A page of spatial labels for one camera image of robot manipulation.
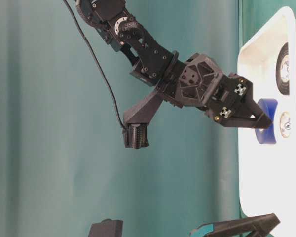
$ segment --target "blue cylinder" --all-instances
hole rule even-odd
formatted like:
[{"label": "blue cylinder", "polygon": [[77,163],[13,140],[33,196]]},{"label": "blue cylinder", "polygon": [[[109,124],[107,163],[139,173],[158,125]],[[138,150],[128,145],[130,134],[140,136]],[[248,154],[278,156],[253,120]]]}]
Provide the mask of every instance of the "blue cylinder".
[{"label": "blue cylinder", "polygon": [[[274,121],[275,111],[278,105],[275,99],[260,99],[258,105],[265,112],[265,114]],[[274,124],[268,129],[256,129],[257,140],[260,144],[276,144],[274,135]]]}]

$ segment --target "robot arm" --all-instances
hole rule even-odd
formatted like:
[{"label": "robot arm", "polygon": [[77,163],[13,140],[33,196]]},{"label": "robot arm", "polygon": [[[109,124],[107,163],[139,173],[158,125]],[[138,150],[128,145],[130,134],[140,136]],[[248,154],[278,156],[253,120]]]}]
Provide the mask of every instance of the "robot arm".
[{"label": "robot arm", "polygon": [[268,128],[272,121],[253,100],[253,84],[226,76],[213,59],[194,54],[186,62],[160,46],[128,12],[125,0],[76,0],[82,19],[133,66],[131,75],[153,92],[124,113],[125,147],[147,147],[147,126],[163,101],[193,106],[225,127]]}]

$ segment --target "wire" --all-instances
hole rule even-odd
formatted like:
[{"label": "wire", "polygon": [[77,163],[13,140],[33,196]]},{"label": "wire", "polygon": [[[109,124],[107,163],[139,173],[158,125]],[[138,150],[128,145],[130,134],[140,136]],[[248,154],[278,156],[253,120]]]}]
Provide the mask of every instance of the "wire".
[{"label": "wire", "polygon": [[106,84],[106,86],[107,86],[107,88],[108,88],[108,90],[109,90],[109,92],[111,94],[111,97],[112,97],[112,100],[113,100],[113,103],[114,103],[114,110],[115,110],[115,113],[116,113],[117,120],[118,120],[121,128],[123,128],[124,130],[126,130],[124,124],[122,123],[122,120],[120,119],[120,115],[119,115],[118,106],[117,106],[117,102],[116,102],[116,98],[115,98],[114,92],[113,92],[113,90],[112,90],[112,88],[111,88],[111,86],[110,86],[110,84],[109,84],[109,82],[108,82],[108,80],[107,80],[104,72],[103,72],[103,69],[102,69],[102,67],[101,67],[101,65],[99,63],[99,60],[96,57],[96,55],[94,53],[94,50],[93,50],[90,42],[88,41],[87,37],[84,35],[84,33],[83,33],[83,31],[82,31],[82,29],[81,29],[81,27],[80,27],[80,25],[79,25],[79,23],[77,21],[77,18],[74,15],[74,12],[73,12],[72,8],[68,4],[67,0],[63,0],[63,2],[66,5],[66,7],[67,7],[68,11],[70,12],[71,16],[73,17],[74,23],[77,26],[78,31],[81,34],[81,36],[83,37],[85,43],[87,44],[87,46],[88,46],[88,48],[89,48],[89,50],[90,50],[90,52],[92,54],[92,57],[94,59],[94,62],[96,63],[96,65],[97,65],[97,67],[98,67],[98,69],[99,69],[99,71],[100,71],[100,73],[101,73],[101,75],[103,77],[103,80],[104,80],[104,82],[105,82],[105,84]]}]

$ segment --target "circular sticker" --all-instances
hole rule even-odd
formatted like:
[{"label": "circular sticker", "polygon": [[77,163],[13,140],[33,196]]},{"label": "circular sticker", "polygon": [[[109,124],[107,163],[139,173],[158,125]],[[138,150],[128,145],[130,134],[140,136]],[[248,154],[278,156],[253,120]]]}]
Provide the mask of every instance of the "circular sticker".
[{"label": "circular sticker", "polygon": [[280,121],[280,130],[282,137],[289,138],[292,133],[291,115],[288,112],[282,113]]},{"label": "circular sticker", "polygon": [[289,56],[285,55],[281,63],[281,80],[283,83],[289,83],[290,81],[290,61]]}]

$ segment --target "teal curtain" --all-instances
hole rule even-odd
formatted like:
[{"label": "teal curtain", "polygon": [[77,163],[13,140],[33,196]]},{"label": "teal curtain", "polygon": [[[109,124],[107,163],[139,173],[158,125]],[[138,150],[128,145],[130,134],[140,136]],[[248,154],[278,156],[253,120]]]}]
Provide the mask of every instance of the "teal curtain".
[{"label": "teal curtain", "polygon": [[296,17],[296,0],[241,0],[242,23],[240,29],[245,44],[280,8],[289,6]]},{"label": "teal curtain", "polygon": [[[181,60],[201,52],[236,71],[237,0],[127,7]],[[120,110],[149,94],[125,57],[82,27]],[[0,1],[0,237],[86,237],[106,218],[124,220],[125,237],[182,237],[238,218],[235,129],[164,103],[148,137],[147,149],[123,147],[109,93],[61,0]]]}]

